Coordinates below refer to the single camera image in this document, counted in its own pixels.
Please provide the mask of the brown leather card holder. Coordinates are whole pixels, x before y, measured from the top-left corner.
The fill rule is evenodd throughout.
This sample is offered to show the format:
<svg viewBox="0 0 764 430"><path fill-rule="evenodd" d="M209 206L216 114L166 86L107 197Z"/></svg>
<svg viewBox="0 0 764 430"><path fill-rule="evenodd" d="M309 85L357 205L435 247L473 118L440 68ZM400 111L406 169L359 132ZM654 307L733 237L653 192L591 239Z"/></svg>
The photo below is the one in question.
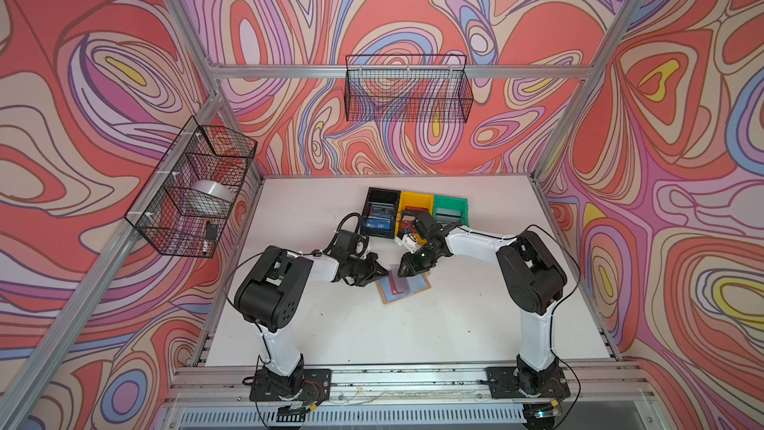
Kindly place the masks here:
<svg viewBox="0 0 764 430"><path fill-rule="evenodd" d="M376 288L384 305L400 302L431 289L425 274L400 277L398 266L393 266L387 277L376 282Z"/></svg>

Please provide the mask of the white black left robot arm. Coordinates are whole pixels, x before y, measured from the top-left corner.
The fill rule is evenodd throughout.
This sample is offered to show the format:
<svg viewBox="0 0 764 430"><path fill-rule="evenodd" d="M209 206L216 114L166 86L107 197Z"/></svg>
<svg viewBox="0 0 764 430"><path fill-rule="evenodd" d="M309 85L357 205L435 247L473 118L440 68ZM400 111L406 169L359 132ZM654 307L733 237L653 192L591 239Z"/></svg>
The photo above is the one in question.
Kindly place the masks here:
<svg viewBox="0 0 764 430"><path fill-rule="evenodd" d="M265 368L278 377L291 377L304 365L290 322L308 284L365 287L389 275L373 252L360 256L328 249L300 253L270 246L242 265L248 273L230 304L257 328L266 348Z"/></svg>

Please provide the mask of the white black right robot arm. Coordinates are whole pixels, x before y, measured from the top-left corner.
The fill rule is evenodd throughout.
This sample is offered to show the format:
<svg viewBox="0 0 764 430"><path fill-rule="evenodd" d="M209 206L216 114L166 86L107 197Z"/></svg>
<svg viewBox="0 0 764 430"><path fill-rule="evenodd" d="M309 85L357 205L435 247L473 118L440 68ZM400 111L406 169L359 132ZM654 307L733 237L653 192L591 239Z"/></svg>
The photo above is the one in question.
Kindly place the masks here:
<svg viewBox="0 0 764 430"><path fill-rule="evenodd" d="M529 230L499 236L441 224L427 211L413 213L412 227L424 244L401 257L398 276L424 274L440 259L455 256L498 266L513 304L522 312L517 375L536 386L551 378L559 370L552 345L552 314L563 300L567 274L543 240Z"/></svg>

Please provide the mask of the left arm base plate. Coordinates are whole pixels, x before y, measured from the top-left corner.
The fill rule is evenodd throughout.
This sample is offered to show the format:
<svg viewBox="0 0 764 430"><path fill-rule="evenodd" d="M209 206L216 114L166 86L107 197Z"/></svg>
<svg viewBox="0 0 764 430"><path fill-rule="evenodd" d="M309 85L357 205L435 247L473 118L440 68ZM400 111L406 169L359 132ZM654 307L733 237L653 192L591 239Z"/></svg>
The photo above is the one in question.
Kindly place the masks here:
<svg viewBox="0 0 764 430"><path fill-rule="evenodd" d="M290 376L258 369L242 380L250 388L252 402L323 402L330 398L332 371L329 368L298 368Z"/></svg>

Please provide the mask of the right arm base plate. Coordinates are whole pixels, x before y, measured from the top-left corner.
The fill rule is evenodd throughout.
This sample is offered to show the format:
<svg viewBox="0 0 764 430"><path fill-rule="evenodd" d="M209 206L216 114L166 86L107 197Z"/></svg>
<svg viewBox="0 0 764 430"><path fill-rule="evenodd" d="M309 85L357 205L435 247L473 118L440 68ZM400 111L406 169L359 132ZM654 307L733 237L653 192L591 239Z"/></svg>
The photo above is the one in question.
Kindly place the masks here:
<svg viewBox="0 0 764 430"><path fill-rule="evenodd" d="M565 400L571 391L562 369L553 364L543 371L531 367L490 366L485 369L483 383L493 399Z"/></svg>

